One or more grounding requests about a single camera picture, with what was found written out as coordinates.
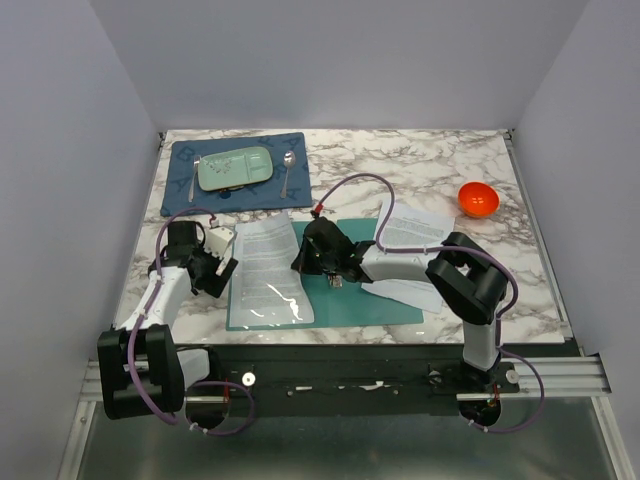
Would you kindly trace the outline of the metal folder clip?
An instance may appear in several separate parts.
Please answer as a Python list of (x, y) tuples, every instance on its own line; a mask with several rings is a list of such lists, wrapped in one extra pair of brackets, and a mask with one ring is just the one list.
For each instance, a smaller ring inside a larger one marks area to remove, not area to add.
[(343, 278), (338, 273), (329, 273), (327, 275), (329, 286), (333, 289), (340, 289), (343, 286)]

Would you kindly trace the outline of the printed paper sheet bottom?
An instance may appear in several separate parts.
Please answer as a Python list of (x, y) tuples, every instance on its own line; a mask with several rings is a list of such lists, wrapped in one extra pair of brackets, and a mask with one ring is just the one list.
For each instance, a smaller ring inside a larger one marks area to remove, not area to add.
[[(435, 246), (453, 231), (454, 224), (453, 217), (396, 203), (381, 241), (385, 246), (398, 248)], [(362, 289), (434, 314), (442, 310), (442, 297), (429, 281), (385, 280), (363, 284)]]

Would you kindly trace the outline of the printed paper sheet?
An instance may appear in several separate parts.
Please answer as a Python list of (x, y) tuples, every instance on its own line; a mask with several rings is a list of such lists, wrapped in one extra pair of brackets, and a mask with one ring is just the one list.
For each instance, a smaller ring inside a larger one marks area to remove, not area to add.
[(230, 330), (301, 328), (315, 316), (300, 274), (291, 268), (299, 245), (287, 212), (236, 226), (229, 287)]
[[(454, 224), (453, 217), (396, 203), (381, 241), (385, 246), (398, 248), (435, 246), (453, 231)], [(442, 310), (442, 297), (429, 281), (385, 280), (363, 284), (362, 289), (434, 314)]]

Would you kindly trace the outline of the printed paper sheet top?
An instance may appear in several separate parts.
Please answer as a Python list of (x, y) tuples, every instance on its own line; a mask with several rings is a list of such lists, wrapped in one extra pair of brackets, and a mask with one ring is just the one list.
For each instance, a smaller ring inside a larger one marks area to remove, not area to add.
[(236, 226), (229, 287), (230, 330), (301, 328), (315, 316), (300, 274), (291, 268), (299, 245), (287, 212)]

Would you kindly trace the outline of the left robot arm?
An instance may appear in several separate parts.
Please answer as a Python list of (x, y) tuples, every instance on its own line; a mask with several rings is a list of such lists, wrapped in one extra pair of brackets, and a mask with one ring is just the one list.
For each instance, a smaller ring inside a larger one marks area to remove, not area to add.
[(148, 285), (130, 317), (97, 341), (103, 405), (111, 419), (155, 415), (178, 422), (184, 393), (214, 393), (220, 368), (200, 350), (180, 352), (171, 328), (183, 302), (201, 292), (218, 298), (238, 261), (225, 257), (235, 232), (215, 219), (205, 228), (193, 220), (168, 220), (155, 241)]

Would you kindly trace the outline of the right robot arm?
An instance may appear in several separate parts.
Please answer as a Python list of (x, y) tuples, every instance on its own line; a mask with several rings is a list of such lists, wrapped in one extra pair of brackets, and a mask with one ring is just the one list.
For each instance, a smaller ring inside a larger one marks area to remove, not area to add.
[(440, 245), (387, 247), (353, 242), (334, 222), (316, 216), (305, 227), (291, 269), (301, 275), (338, 276), (350, 283), (386, 280), (429, 283), (462, 320), (464, 344), (456, 384), (480, 392), (496, 380), (502, 315), (519, 295), (509, 270), (467, 235), (452, 232)]

